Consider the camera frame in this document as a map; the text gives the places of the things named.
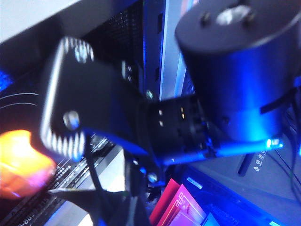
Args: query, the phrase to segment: orange light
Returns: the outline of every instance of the orange light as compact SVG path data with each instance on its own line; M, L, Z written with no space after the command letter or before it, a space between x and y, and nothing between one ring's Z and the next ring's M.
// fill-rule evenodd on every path
M0 198L32 195L54 174L54 161L32 148L30 138L26 130L0 136Z

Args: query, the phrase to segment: black cylindrical housing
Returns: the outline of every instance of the black cylindrical housing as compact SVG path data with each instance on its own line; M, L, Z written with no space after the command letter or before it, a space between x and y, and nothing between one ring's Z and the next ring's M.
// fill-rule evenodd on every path
M299 69L300 1L237 2L201 1L175 34L206 116L231 139L252 142L282 132ZM225 9L233 17L223 24Z

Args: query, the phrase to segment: cable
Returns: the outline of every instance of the cable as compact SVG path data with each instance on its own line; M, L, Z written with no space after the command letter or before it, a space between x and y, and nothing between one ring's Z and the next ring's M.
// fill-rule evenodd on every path
M277 153L277 155L279 156L279 158L283 161L283 163L287 166L287 168L289 170L292 170L292 168L287 164L287 162L285 161L285 159L282 157L282 155L279 153L279 151L277 149L275 149L275 152ZM299 178L297 177L297 175L295 173L293 175L296 178L296 180L298 181L298 183L301 185L301 181L299 180Z
M110 205L110 202L108 201L108 198L107 198L106 194L104 193L103 187L100 184L100 181L98 179L98 175L97 175L96 169L94 167L93 156L91 153L91 146L90 146L91 142L90 141L91 141L90 137L87 137L86 148L85 148L85 157L86 157L87 165L89 167L91 178L92 178L93 184L96 189L96 193L97 193L99 201L100 201L101 211L103 211L105 213L105 214L103 214L103 216L109 216L110 214L113 213L113 207Z
M296 128L297 128L297 141L294 142L294 138L289 136L288 138L291 141L291 145L292 145L292 151L293 151L293 157L292 157L292 167L290 170L290 183L291 183L291 189L293 194L295 195L296 200L298 201L298 203L301 205L301 200L298 197L298 194L296 193L295 187L293 185L293 175L294 175L294 170L295 170L295 165L296 165L296 159L297 159L297 153L300 150L300 145L301 145L301 125L300 125L300 112L297 106L297 102L296 99L293 99L292 101L292 106L293 106L293 111L295 114L295 121L296 121Z
M270 157L283 171L284 173L288 176L288 178L290 178L290 174L289 172L287 172L284 168L284 166L270 153L267 152L267 156ZM298 190L298 192L301 193L301 189L298 188L298 186L295 184L296 189Z

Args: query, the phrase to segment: screw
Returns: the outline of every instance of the screw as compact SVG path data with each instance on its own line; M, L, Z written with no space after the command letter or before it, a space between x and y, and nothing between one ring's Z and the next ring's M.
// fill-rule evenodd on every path
M158 177L155 173L149 173L147 175L147 179L151 182L151 183L155 183L158 181Z
M146 98L148 98L149 100L154 98L154 95L150 90L146 91Z
M204 13L201 17L200 22L203 27L207 26L210 23L210 13L209 12Z
M66 112L63 121L69 130L76 130L79 127L79 114L76 111Z

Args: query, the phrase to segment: blue light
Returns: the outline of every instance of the blue light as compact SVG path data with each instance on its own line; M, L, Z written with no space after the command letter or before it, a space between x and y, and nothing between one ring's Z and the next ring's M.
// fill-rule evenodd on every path
M281 142L280 139L268 139L267 140L267 149L276 149L276 148L283 148L283 143Z
M271 140L271 139L268 139L268 140L267 140L267 148L270 149L270 148L271 148L271 145L272 145L272 140Z
M281 225L277 224L277 223L274 222L274 221L271 221L269 225L271 225L271 226L281 226Z
M5 90L11 84L13 84L12 78L3 71L0 71L0 92Z
M141 167L140 172L142 172L143 174L146 174L146 169L144 167Z

